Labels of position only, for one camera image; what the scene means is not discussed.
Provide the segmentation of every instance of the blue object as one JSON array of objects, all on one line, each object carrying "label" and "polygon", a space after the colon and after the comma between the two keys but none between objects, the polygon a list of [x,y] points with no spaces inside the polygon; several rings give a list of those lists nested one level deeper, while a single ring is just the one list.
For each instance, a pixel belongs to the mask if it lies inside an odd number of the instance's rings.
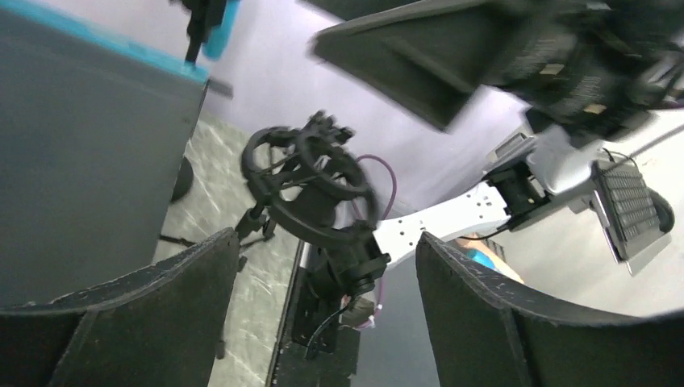
[{"label": "blue object", "polygon": [[214,27],[209,34],[209,40],[202,46],[202,54],[207,59],[217,61],[221,59],[223,52],[228,46],[231,38],[231,31],[237,15],[240,0],[228,0],[226,10],[223,12],[223,21],[218,27]]},{"label": "blue object", "polygon": [[24,18],[59,29],[80,40],[98,44],[121,55],[129,56],[159,69],[185,77],[197,83],[206,83],[209,72],[187,64],[184,60],[161,51],[138,44],[126,36],[106,31],[90,23],[63,15],[46,6],[26,0],[0,0],[0,9],[8,10]]},{"label": "blue object", "polygon": [[481,252],[476,249],[468,250],[466,253],[468,258],[471,260],[474,260],[475,262],[481,264],[482,266],[486,266],[487,268],[491,268],[494,271],[498,271],[496,269],[496,266],[494,266],[494,262],[485,254],[484,252]]}]

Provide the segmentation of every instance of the black keyboard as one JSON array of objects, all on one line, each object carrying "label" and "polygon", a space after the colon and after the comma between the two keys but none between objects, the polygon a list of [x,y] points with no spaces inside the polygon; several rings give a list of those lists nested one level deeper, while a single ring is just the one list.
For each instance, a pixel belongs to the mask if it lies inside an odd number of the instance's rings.
[{"label": "black keyboard", "polygon": [[619,260],[630,260],[660,238],[660,223],[649,188],[631,162],[615,165],[609,160],[594,163],[594,182],[608,222],[607,237]]}]

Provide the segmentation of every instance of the marble floor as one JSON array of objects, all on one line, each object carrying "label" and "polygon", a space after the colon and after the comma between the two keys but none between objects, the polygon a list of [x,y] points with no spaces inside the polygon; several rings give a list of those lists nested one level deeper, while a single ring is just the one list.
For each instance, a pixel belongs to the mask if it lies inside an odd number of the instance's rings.
[{"label": "marble floor", "polygon": [[[247,134],[208,115],[200,118],[186,149],[194,186],[169,208],[165,235],[201,240],[234,227],[253,206],[238,162],[247,140]],[[274,239],[245,253],[248,263],[236,279],[224,328],[227,355],[215,361],[209,386],[264,386],[297,246],[296,238],[277,229]],[[181,250],[160,242],[155,261]]]}]

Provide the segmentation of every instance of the white wall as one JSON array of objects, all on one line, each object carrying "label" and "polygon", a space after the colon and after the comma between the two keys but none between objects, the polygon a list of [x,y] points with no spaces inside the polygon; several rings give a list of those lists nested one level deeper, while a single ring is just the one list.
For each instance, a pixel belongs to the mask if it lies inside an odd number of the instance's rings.
[{"label": "white wall", "polygon": [[[187,15],[167,0],[42,0],[183,57]],[[399,175],[399,201],[424,208],[468,188],[479,178],[483,155],[519,124],[515,99],[488,91],[451,135],[436,133],[403,109],[307,53],[310,38],[337,23],[295,0],[245,0],[227,53],[212,75],[234,85],[235,98],[210,96],[206,108],[244,131],[303,125],[325,109],[350,126],[356,154],[385,158]],[[390,179],[369,161],[381,195]]]}]

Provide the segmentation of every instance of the wheel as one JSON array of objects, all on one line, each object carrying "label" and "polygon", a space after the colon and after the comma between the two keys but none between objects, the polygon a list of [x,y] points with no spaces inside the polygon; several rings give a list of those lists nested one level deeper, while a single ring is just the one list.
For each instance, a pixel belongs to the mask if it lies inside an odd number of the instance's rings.
[{"label": "wheel", "polygon": [[223,360],[226,358],[226,341],[223,339],[216,343],[215,358],[217,360]]},{"label": "wheel", "polygon": [[173,187],[173,195],[171,195],[171,202],[175,203],[183,199],[192,188],[194,180],[194,172],[190,161],[183,157],[181,167],[178,169],[178,176],[176,177],[176,185]]},{"label": "wheel", "polygon": [[667,234],[674,228],[674,210],[667,200],[658,192],[649,188],[649,194],[651,200],[653,200],[653,205],[656,207],[656,214],[658,214],[658,220],[661,224],[661,231]]}]

